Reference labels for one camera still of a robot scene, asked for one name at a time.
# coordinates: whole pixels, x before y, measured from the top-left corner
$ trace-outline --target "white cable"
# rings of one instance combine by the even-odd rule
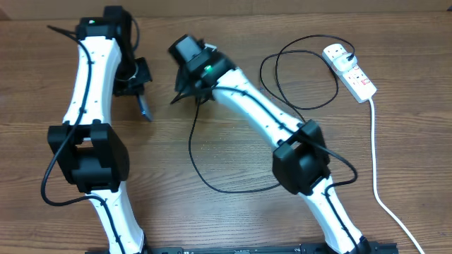
[[[380,206],[400,225],[403,231],[410,237],[411,241],[416,246],[417,250],[424,254],[421,245],[416,241],[415,237],[410,233],[407,227],[393,214],[389,208],[387,208],[379,197],[378,187],[376,185],[376,151],[375,151],[375,106],[372,98],[369,98],[370,109],[371,109],[371,149],[372,149],[372,172],[373,172],[373,182],[374,182],[374,195],[375,199],[380,204]]]

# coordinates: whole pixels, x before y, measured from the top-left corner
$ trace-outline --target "wooden tabletop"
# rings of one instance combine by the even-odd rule
[[[228,195],[207,188],[187,151],[195,114],[192,99],[170,105],[177,66],[167,48],[185,33],[216,44],[256,87],[262,59],[312,34],[337,35],[356,47],[359,65],[379,89],[376,103],[379,192],[426,253],[452,253],[452,16],[450,13],[309,14],[139,19],[136,56],[148,60],[154,81],[146,97],[155,120],[145,122],[132,97],[113,99],[112,125],[131,158],[129,197],[151,246],[185,248],[284,246],[322,242],[307,205],[279,187]],[[83,253],[106,248],[89,202],[51,207],[40,183],[52,158],[47,129],[61,123],[76,76],[76,45],[45,25],[72,29],[77,20],[0,22],[0,253]],[[336,41],[311,39],[292,49],[321,52]],[[264,68],[272,89],[274,61]],[[294,104],[311,107],[335,90],[324,64],[310,55],[284,56],[283,89]],[[304,111],[321,124],[328,147],[359,171],[337,188],[354,224],[370,241],[397,243],[415,253],[402,229],[372,193],[369,104],[344,85],[329,105]],[[193,153],[198,168],[225,190],[275,183],[271,152],[247,122],[216,102],[201,107]],[[351,177],[332,159],[334,179]],[[52,200],[81,195],[55,167]]]

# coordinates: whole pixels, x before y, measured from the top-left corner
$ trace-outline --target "electrical outlet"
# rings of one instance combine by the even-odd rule
[[[356,56],[349,63],[346,62],[348,60],[344,61],[350,53],[341,44],[326,47],[322,56],[359,103],[367,101],[375,94],[376,87],[357,65]]]

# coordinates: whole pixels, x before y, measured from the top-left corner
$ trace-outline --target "wall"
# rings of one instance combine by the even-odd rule
[[[445,11],[451,4],[451,0],[0,0],[0,19],[101,16],[106,5],[122,5],[136,17],[162,17]]]

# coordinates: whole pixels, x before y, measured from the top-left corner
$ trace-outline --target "white arm segment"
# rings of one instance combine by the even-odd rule
[[[96,195],[106,200],[110,213],[113,217],[114,226],[119,234],[126,254],[141,253],[144,245],[144,233],[135,220],[127,195],[126,182],[121,182],[119,190],[113,193],[110,190],[93,190],[89,195]],[[100,221],[104,227],[109,241],[109,253],[121,254],[119,244],[116,242],[112,231],[112,225],[108,220],[107,213],[100,202],[90,199],[94,205]]]
[[[292,131],[297,131],[299,127],[298,123],[301,123],[299,119],[291,117],[286,114],[277,106],[275,106],[267,97],[263,96],[246,78],[242,70],[237,68],[236,70],[230,70],[218,79],[217,87],[231,87],[238,90],[246,91],[246,93],[255,97],[260,103],[262,103],[279,121],[285,123],[287,127]],[[279,140],[287,140],[292,134],[288,133],[284,129],[280,129],[279,125],[251,98],[243,95],[240,92],[233,92],[230,90],[215,89],[213,91],[215,100],[224,104],[231,110],[245,116],[249,125],[256,130],[259,135],[271,146],[272,151],[279,147]],[[305,196],[301,193],[299,195],[308,204],[309,209],[314,214],[315,218],[320,224],[320,227],[325,234],[326,243],[337,253],[346,253],[355,248],[352,241],[348,238],[345,231],[342,229],[338,219],[334,215],[328,201],[323,194],[325,188],[333,183],[333,178],[330,176],[328,179],[324,179],[318,183],[313,191],[314,194]],[[331,202],[334,208],[338,212],[340,218],[344,222],[353,236],[353,239],[358,244],[361,238],[361,232],[353,225],[347,216],[342,204],[340,203],[338,196],[334,188],[329,190]]]
[[[89,125],[93,120],[99,119],[101,123],[111,123],[110,109],[112,107],[113,83],[116,70],[121,63],[121,50],[114,38],[105,39],[105,36],[86,37],[81,41],[90,52],[91,82],[88,100],[86,102],[86,113],[80,125]],[[76,86],[73,89],[71,104],[63,123],[69,121],[70,125],[76,122],[78,111],[82,104],[85,93],[86,81],[88,79],[88,59],[83,49],[78,46],[78,70]]]

